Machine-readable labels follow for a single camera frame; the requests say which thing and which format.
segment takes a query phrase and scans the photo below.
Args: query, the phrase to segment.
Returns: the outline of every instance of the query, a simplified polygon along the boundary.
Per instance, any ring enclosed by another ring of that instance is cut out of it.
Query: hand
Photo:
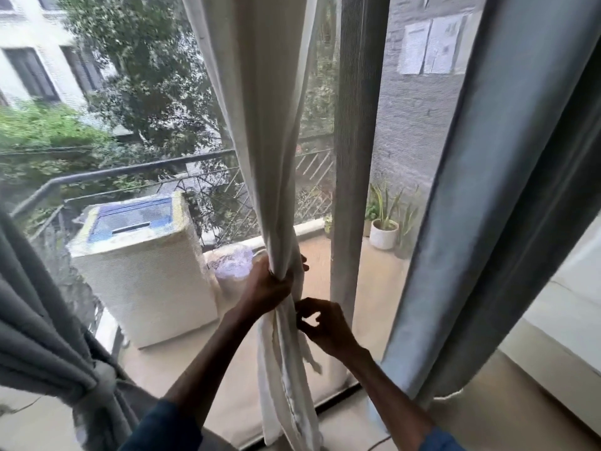
[[[307,272],[309,266],[305,264],[306,258],[303,255],[301,258],[303,270]],[[294,274],[291,269],[282,280],[278,280],[269,271],[269,257],[266,254],[262,255],[252,265],[244,293],[237,306],[245,318],[257,320],[261,315],[275,309],[290,294],[293,282]]]
[[[330,356],[347,365],[362,348],[344,319],[338,303],[322,299],[305,298],[295,303],[296,327]],[[303,318],[319,313],[317,326],[311,326]]]

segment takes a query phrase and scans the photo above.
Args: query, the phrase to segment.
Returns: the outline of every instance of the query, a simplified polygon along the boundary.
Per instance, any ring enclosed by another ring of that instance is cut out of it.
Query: white building
[[[0,104],[33,97],[88,107],[101,73],[77,51],[54,0],[0,0]]]

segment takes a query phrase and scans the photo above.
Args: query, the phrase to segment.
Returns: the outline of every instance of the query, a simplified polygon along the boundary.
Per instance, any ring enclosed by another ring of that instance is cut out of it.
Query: white curtain
[[[259,394],[266,444],[283,431],[295,451],[321,435],[302,362],[294,301],[304,277],[293,230],[294,157],[310,50],[322,0],[184,0],[240,163],[272,272],[295,287],[259,322]]]

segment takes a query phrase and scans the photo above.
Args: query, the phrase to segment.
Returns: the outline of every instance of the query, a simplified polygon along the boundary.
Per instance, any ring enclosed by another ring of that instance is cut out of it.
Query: beige floor
[[[539,387],[502,353],[495,354],[461,394],[430,409],[440,427],[469,451],[592,451],[591,436],[543,395]],[[387,434],[368,419],[365,393],[320,417],[328,451],[366,451]],[[288,451],[285,440],[269,449]],[[377,451],[393,451],[388,440]]]
[[[304,296],[329,299],[330,241],[323,236],[305,240],[301,251],[311,270],[306,273]],[[406,274],[406,261],[374,249],[364,239],[357,284],[353,332],[359,342],[381,358],[393,323]],[[218,300],[220,315],[235,299]],[[150,393],[161,396],[206,343],[216,324],[205,326],[175,339],[142,350],[130,346],[122,350],[120,363],[131,378]],[[259,391],[257,389],[257,332],[246,336],[236,352],[207,418],[207,426],[235,446],[241,446],[261,433]],[[330,396],[335,386],[329,376],[329,357],[311,347],[324,368],[324,375],[306,366],[309,385],[316,402]]]

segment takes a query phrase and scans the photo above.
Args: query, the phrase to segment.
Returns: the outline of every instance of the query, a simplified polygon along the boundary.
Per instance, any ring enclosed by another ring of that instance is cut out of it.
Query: building window
[[[10,0],[0,0],[0,11],[12,11],[13,4]]]
[[[47,11],[58,11],[60,9],[56,4],[56,0],[40,0],[40,5]]]
[[[32,97],[44,101],[60,101],[54,85],[32,47],[6,49],[4,53]]]
[[[101,89],[102,76],[94,57],[74,47],[61,46],[61,49],[81,91],[87,94]]]

